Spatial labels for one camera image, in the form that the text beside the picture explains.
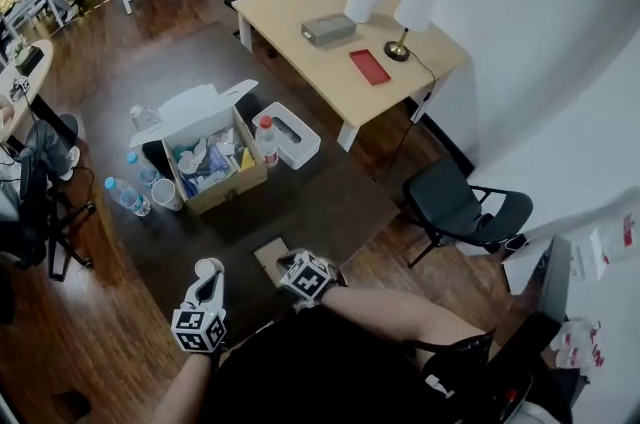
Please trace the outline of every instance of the dark table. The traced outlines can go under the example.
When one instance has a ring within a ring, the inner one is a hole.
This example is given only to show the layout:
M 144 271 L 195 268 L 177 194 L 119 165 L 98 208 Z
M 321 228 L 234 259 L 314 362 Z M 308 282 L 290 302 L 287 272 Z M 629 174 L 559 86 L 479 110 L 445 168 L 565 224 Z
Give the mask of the dark table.
M 307 164 L 292 170 L 280 161 L 268 171 L 267 182 L 201 216 L 186 206 L 174 213 L 154 204 L 149 216 L 138 218 L 106 197 L 115 233 L 168 319 L 196 279 L 195 263 L 205 257 L 224 263 L 232 343 L 288 306 L 255 259 L 257 248 L 281 237 L 289 248 L 306 247 L 342 264 L 393 219 L 396 206 L 313 115 L 218 24 L 139 62 L 81 105 L 100 186 L 115 176 L 141 190 L 125 162 L 136 132 L 129 118 L 131 106 L 157 108 L 203 83 L 213 83 L 220 93 L 244 79 L 260 83 L 237 105 L 250 128 L 259 111 L 279 101 L 321 137 L 320 151 Z M 150 191 L 143 192 L 151 200 Z

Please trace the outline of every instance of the hardwood floor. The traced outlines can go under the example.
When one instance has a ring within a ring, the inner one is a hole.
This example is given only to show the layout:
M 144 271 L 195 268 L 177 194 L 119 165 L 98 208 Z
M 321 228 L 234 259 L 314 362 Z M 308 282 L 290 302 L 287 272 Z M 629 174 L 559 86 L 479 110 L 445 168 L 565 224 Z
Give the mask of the hardwood floor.
M 53 34 L 55 59 L 43 92 L 50 105 L 73 112 L 96 88 L 109 85 L 123 68 L 144 62 L 149 53 L 214 21 L 230 34 L 237 28 L 236 15 L 223 0 L 137 0 L 132 8 L 133 15 L 127 16 L 119 0 L 107 1 Z M 339 117 L 286 61 L 269 58 L 267 44 L 257 36 L 256 56 L 337 137 Z M 408 175 L 442 155 L 440 145 L 418 125 L 387 175 L 408 125 L 407 113 L 398 105 L 364 126 L 351 151 L 396 199 Z M 91 166 L 90 150 L 83 151 L 82 164 Z M 68 191 L 74 202 L 84 201 L 90 182 L 87 172 L 77 172 Z M 93 406 L 83 422 L 145 422 L 184 361 L 168 323 L 119 244 L 118 231 L 112 230 L 97 184 L 91 197 L 98 213 L 77 231 L 73 243 L 94 259 L 93 271 L 71 262 L 60 284 L 47 278 L 44 264 L 26 272 L 6 268 L 17 310 L 14 324 L 0 326 L 0 385 L 29 423 L 63 422 L 51 396 L 71 389 L 83 392 Z M 424 295 L 484 329 L 503 323 L 499 336 L 507 337 L 517 318 L 505 317 L 516 306 L 499 259 L 467 258 L 445 248 L 409 271 L 406 260 L 427 243 L 421 230 L 393 222 L 344 272 L 353 285 Z

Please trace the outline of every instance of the black monitor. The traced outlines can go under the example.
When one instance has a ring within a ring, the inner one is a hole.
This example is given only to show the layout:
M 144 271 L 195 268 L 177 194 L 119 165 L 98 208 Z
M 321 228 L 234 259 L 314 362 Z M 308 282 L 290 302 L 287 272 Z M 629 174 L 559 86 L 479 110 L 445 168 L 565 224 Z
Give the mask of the black monitor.
M 543 254 L 540 299 L 532 312 L 496 356 L 473 379 L 465 383 L 451 398 L 453 413 L 465 408 L 463 422 L 499 422 L 494 417 L 494 402 L 507 390 L 515 388 L 520 399 L 526 399 L 534 378 L 540 370 L 549 371 L 540 354 L 558 334 L 565 321 L 571 243 L 554 237 Z

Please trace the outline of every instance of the gray box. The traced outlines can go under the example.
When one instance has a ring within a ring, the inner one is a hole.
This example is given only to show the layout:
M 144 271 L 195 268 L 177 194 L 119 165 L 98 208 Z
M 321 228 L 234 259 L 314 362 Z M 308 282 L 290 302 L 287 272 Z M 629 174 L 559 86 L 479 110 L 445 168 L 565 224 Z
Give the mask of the gray box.
M 328 15 L 302 24 L 301 33 L 312 45 L 320 47 L 356 32 L 357 24 L 344 13 Z

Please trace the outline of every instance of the lampshade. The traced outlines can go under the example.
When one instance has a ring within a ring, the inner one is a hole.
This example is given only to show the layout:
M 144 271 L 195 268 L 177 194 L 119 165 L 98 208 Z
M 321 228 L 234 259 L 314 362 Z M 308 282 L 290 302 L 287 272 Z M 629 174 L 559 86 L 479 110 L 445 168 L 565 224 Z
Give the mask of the lampshade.
M 435 0 L 402 0 L 394 17 L 400 25 L 411 31 L 426 31 L 431 22 Z

